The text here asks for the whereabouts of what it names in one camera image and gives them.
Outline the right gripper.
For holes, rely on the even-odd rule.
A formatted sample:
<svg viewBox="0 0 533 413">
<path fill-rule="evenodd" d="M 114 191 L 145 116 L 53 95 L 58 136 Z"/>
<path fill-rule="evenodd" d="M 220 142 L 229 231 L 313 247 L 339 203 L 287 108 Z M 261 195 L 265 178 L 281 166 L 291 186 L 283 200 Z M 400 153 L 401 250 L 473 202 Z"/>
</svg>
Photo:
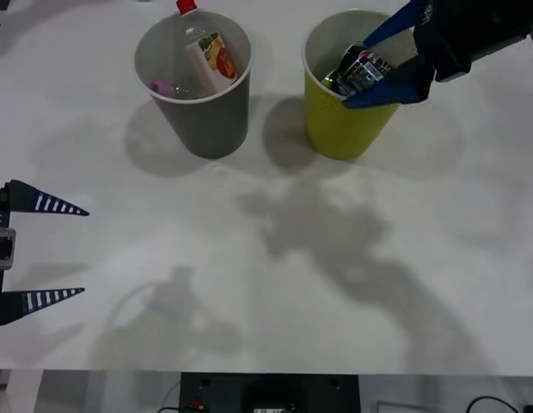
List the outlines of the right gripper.
<svg viewBox="0 0 533 413">
<path fill-rule="evenodd" d="M 414 28 L 419 55 L 392 69 L 387 76 L 367 89 L 344 100 L 349 109 L 423 102 L 433 79 L 438 83 L 468 74 L 471 59 L 460 49 L 462 38 L 460 1 L 412 0 L 394 13 L 364 39 L 364 47 Z"/>
</svg>

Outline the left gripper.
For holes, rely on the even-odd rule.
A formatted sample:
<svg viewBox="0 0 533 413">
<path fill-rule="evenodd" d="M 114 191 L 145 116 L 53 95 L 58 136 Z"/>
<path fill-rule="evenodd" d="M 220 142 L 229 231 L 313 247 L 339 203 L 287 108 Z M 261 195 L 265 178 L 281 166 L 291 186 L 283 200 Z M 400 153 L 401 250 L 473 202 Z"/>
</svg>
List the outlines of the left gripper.
<svg viewBox="0 0 533 413">
<path fill-rule="evenodd" d="M 11 180 L 0 189 L 0 292 L 3 272 L 11 268 L 11 230 L 9 211 L 16 213 L 48 213 L 89 215 L 79 206 L 43 192 L 25 182 Z M 82 287 L 28 290 L 0 293 L 0 326 L 56 305 L 85 291 Z"/>
</svg>

